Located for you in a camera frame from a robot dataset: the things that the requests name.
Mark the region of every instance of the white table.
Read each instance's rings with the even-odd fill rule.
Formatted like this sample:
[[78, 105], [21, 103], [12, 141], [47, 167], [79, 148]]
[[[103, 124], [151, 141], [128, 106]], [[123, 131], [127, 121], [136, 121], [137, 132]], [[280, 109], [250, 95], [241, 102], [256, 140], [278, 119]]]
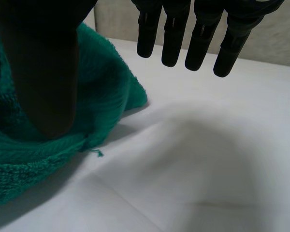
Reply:
[[101, 147], [0, 208], [0, 232], [290, 232], [290, 67], [214, 76], [112, 40], [150, 105]]

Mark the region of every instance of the dark finger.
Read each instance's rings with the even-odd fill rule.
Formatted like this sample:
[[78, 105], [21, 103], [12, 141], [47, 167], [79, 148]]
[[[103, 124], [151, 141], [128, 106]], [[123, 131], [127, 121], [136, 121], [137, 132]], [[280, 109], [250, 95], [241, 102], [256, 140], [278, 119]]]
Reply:
[[132, 2], [140, 11], [137, 53], [141, 57], [148, 58], [154, 49], [162, 3], [161, 0], [132, 0]]
[[215, 30], [220, 22], [223, 8], [218, 2], [214, 3], [200, 3], [198, 1], [194, 3], [197, 22], [192, 32], [185, 61], [185, 67], [189, 70], [197, 71], [201, 67]]
[[0, 40], [21, 108], [42, 134], [56, 138], [74, 121], [76, 28], [96, 1], [72, 1], [63, 6], [59, 5], [63, 1], [57, 1], [53, 8], [47, 2], [0, 0]]
[[259, 18], [240, 19], [228, 15], [228, 29], [214, 65], [214, 74], [227, 76], [240, 54], [251, 30], [261, 22]]
[[164, 26], [162, 63], [165, 66], [173, 67], [177, 63], [182, 46], [189, 16], [190, 0], [164, 0], [162, 4], [167, 14]]

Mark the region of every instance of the robotic hand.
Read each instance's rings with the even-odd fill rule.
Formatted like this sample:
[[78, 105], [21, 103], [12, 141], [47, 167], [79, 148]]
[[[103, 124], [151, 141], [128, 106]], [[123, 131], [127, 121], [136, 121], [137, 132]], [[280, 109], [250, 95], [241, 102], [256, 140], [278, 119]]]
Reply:
[[[251, 30], [266, 14], [277, 10], [284, 0], [195, 0], [197, 18], [185, 66], [196, 71], [202, 65], [224, 10], [228, 12], [228, 29], [214, 65], [214, 73], [227, 76], [240, 54]], [[148, 58], [152, 54], [162, 7], [167, 14], [164, 26], [162, 63], [173, 67], [179, 56], [191, 0], [132, 0], [140, 11], [137, 52]]]

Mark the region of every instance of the green towel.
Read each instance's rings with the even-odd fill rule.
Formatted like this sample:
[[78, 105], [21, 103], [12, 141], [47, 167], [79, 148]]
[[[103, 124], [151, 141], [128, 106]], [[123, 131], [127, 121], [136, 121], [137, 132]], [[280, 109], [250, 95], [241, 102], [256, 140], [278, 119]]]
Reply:
[[69, 133], [45, 140], [21, 110], [0, 44], [0, 204], [103, 143], [124, 110], [147, 102], [143, 87], [114, 46], [81, 24], [77, 110]]

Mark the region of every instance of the beige wall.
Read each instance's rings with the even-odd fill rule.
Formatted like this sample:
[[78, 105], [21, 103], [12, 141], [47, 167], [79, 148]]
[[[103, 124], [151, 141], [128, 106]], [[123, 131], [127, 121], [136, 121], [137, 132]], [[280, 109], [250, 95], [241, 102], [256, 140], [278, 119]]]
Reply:
[[[193, 2], [187, 23], [183, 48], [188, 48], [195, 25]], [[96, 29], [103, 36], [123, 40], [137, 41], [139, 12], [131, 0], [100, 0], [95, 6]], [[166, 15], [162, 12], [156, 44], [163, 44], [163, 26]], [[217, 53], [226, 31], [226, 14], [223, 16], [209, 48], [210, 53]], [[267, 15], [253, 29], [241, 58], [290, 65], [290, 0], [274, 13]]]
[[87, 24], [92, 29], [96, 29], [96, 20], [95, 20], [95, 12], [94, 9], [92, 9], [87, 17], [84, 19], [84, 23]]

